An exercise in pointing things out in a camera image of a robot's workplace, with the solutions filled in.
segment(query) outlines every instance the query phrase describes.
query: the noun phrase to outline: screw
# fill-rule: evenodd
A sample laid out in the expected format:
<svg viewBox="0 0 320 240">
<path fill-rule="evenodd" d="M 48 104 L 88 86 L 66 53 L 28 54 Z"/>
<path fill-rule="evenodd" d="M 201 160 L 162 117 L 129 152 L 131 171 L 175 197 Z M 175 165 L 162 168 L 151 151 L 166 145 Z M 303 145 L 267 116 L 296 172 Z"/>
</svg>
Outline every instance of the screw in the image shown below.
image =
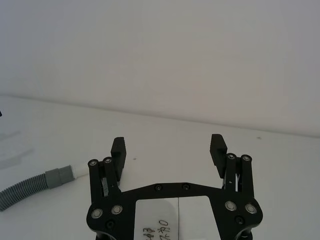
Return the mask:
<svg viewBox="0 0 320 240">
<path fill-rule="evenodd" d="M 154 189 L 156 191 L 160 191 L 162 189 L 162 186 L 160 184 L 157 184 L 157 185 L 154 186 Z"/>
<path fill-rule="evenodd" d="M 106 158 L 106 159 L 104 160 L 104 162 L 105 162 L 106 164 L 109 164 L 109 163 L 112 162 L 112 159 L 111 159 L 111 158 Z"/>
<path fill-rule="evenodd" d="M 92 160 L 92 161 L 89 163 L 90 166 L 94 166 L 94 165 L 96 165 L 96 164 L 97 164 L 97 161 L 96 161 L 96 160 Z"/>
<path fill-rule="evenodd" d="M 235 157 L 235 155 L 233 155 L 233 154 L 229 154 L 229 155 L 228 155 L 228 158 L 229 158 L 229 159 L 235 159 L 236 157 Z"/>
<path fill-rule="evenodd" d="M 189 190 L 189 189 L 190 189 L 190 185 L 189 185 L 188 183 L 184 183 L 184 184 L 182 185 L 182 189 L 184 189 L 184 190 Z"/>
<path fill-rule="evenodd" d="M 235 211 L 237 209 L 237 205 L 233 201 L 226 201 L 224 206 L 229 211 Z"/>
<path fill-rule="evenodd" d="M 102 216 L 102 213 L 103 213 L 102 209 L 96 208 L 95 210 L 92 211 L 91 217 L 93 219 L 98 219 Z"/>
<path fill-rule="evenodd" d="M 114 215 L 120 214 L 122 212 L 122 206 L 121 205 L 114 205 L 111 209 L 111 213 Z"/>
<path fill-rule="evenodd" d="M 248 156 L 243 156 L 242 157 L 245 161 L 250 161 L 250 157 L 248 157 Z"/>
<path fill-rule="evenodd" d="M 256 214 L 258 212 L 257 208 L 253 206 L 251 203 L 248 203 L 244 207 L 245 207 L 245 210 L 250 214 Z"/>
<path fill-rule="evenodd" d="M 105 226 L 106 226 L 107 229 L 113 229 L 114 226 L 115 226 L 115 221 L 113 221 L 113 220 L 108 220 L 108 221 L 106 222 Z"/>
<path fill-rule="evenodd" d="M 242 224 L 245 223 L 245 220 L 244 220 L 244 218 L 242 216 L 236 216 L 234 220 L 239 225 L 242 225 Z"/>
</svg>

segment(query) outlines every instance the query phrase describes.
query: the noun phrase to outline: gray corrugated hose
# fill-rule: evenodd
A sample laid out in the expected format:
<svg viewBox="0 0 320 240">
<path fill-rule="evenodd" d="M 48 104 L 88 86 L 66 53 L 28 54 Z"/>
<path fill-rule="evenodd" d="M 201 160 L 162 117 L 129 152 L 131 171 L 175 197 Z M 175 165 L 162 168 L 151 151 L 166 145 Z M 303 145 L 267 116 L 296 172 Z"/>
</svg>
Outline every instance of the gray corrugated hose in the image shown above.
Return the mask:
<svg viewBox="0 0 320 240">
<path fill-rule="evenodd" d="M 33 194 L 61 186 L 86 174 L 88 172 L 84 169 L 84 166 L 73 169 L 69 165 L 23 180 L 0 192 L 0 212 Z"/>
</svg>

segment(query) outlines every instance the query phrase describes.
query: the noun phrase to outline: white table surface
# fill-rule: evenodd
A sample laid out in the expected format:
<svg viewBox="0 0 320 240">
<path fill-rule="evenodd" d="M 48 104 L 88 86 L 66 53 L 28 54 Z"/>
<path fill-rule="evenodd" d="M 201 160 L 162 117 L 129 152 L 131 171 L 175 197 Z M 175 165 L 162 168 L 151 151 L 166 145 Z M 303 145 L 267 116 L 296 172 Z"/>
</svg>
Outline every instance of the white table surface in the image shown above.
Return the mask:
<svg viewBox="0 0 320 240">
<path fill-rule="evenodd" d="M 6 96 L 0 97 L 0 111 L 0 146 L 14 135 L 13 151 L 0 161 L 0 190 L 53 168 L 102 160 L 119 136 L 127 149 L 122 191 L 158 182 L 221 187 L 209 153 L 211 134 L 219 133 L 229 152 L 253 158 L 255 198 L 264 215 L 254 239 L 319 239 L 318 138 Z M 1 212 L 0 239 L 93 240 L 89 206 L 85 176 Z"/>
</svg>

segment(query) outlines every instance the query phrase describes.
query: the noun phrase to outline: gray hose connector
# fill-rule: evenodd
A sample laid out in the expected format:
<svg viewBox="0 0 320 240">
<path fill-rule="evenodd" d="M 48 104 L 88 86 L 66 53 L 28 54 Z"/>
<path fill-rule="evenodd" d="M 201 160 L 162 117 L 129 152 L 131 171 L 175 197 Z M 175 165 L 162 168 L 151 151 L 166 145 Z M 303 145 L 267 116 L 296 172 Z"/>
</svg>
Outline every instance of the gray hose connector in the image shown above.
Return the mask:
<svg viewBox="0 0 320 240">
<path fill-rule="evenodd" d="M 0 212 L 33 194 L 53 189 L 74 179 L 72 168 L 69 165 L 23 180 L 0 192 Z"/>
</svg>

